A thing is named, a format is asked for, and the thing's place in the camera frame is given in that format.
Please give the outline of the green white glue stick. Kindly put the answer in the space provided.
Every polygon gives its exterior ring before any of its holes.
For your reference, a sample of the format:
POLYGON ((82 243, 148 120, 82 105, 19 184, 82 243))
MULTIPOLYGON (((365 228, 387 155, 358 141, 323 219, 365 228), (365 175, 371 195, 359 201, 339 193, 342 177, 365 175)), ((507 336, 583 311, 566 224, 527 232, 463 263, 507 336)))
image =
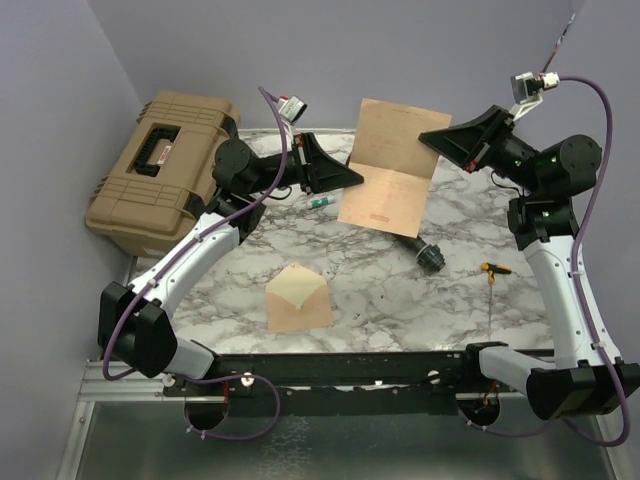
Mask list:
POLYGON ((310 199, 307 204, 309 209, 322 208, 324 206, 332 205, 336 202, 336 198, 332 195, 320 196, 310 199))

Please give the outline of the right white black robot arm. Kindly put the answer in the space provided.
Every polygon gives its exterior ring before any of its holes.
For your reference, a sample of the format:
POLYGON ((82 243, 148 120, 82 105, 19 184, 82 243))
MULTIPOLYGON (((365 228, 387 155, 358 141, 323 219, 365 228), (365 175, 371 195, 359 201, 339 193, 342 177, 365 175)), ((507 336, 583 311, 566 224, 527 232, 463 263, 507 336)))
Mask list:
POLYGON ((517 138, 516 123, 536 105, 492 106, 474 120, 418 137, 466 172, 488 167, 523 189, 509 203, 508 226, 534 273, 551 324, 552 361, 500 342, 472 344, 459 378, 472 391, 494 380, 515 389, 542 420, 609 414, 638 388, 639 366, 622 359, 574 251, 579 226, 572 200, 595 186, 601 149, 585 135, 542 151, 517 138))

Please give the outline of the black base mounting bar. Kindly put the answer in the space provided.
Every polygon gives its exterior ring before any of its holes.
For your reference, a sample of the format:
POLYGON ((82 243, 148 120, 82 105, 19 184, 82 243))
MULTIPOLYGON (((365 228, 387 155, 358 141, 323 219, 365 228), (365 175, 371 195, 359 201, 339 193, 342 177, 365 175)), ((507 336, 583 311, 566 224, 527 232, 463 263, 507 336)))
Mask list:
POLYGON ((475 373, 463 351, 225 354, 207 385, 164 388, 200 414, 356 416, 466 413, 489 425, 509 394, 475 373))

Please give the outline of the brown paper letter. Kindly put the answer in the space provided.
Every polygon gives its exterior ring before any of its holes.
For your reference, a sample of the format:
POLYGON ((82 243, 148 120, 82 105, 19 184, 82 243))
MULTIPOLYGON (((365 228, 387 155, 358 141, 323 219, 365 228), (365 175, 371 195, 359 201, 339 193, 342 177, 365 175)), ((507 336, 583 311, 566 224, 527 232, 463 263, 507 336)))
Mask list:
POLYGON ((447 113, 363 99, 349 167, 364 183, 343 191, 338 220, 416 237, 439 159, 418 137, 447 128, 451 119, 447 113))

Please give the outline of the aluminium frame rail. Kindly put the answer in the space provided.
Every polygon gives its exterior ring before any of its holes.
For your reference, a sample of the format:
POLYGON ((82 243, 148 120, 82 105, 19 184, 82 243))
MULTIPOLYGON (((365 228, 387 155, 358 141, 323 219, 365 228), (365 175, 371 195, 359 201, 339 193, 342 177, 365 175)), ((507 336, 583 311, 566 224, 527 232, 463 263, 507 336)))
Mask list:
POLYGON ((151 402, 161 401, 164 386, 160 377, 147 378, 134 372, 119 380, 103 376, 102 363, 88 361, 84 368, 78 400, 83 402, 151 402))

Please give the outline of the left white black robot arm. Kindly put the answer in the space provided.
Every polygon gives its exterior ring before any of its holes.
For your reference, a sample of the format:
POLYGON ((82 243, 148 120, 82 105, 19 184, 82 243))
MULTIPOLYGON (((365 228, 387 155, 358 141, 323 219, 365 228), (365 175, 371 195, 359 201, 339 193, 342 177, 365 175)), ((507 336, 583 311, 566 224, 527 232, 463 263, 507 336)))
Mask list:
POLYGON ((194 227, 156 265, 127 285, 110 283, 102 292, 98 343, 103 376, 112 359, 148 378, 186 377, 206 395, 220 385, 215 353, 176 336, 171 319, 191 288, 253 232, 275 189, 299 185, 319 194, 361 185, 364 178, 328 155, 312 133, 285 140, 281 154, 258 156, 244 141, 224 141, 214 154, 217 187, 194 227))

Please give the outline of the tan plastic tool case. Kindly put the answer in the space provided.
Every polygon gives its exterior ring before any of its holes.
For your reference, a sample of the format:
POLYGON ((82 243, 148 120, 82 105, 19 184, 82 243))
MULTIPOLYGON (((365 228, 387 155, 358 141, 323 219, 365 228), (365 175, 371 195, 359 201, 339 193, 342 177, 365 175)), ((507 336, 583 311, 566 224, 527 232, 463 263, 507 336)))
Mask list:
POLYGON ((215 151, 236 137, 239 123, 228 99, 159 91, 94 190, 86 226, 132 256, 163 257, 213 197, 215 151))

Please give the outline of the tan paper envelope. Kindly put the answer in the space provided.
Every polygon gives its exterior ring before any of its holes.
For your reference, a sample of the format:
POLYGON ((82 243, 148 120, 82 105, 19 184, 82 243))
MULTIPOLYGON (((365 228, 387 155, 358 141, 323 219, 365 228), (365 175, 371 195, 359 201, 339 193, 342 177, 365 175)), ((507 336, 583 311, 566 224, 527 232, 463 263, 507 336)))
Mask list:
POLYGON ((323 276, 290 264, 266 286, 267 325, 271 333, 330 327, 334 323, 329 288, 323 276))

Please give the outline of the yellow black screwdriver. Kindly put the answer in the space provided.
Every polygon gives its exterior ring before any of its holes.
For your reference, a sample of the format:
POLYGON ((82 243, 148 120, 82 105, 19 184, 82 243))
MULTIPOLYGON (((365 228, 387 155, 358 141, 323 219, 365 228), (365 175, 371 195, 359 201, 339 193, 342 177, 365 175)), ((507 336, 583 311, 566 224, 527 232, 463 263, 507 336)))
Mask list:
POLYGON ((481 264, 481 270, 487 274, 487 283, 490 292, 493 292, 493 286, 498 275, 510 275, 512 273, 510 267, 489 262, 483 262, 481 264))

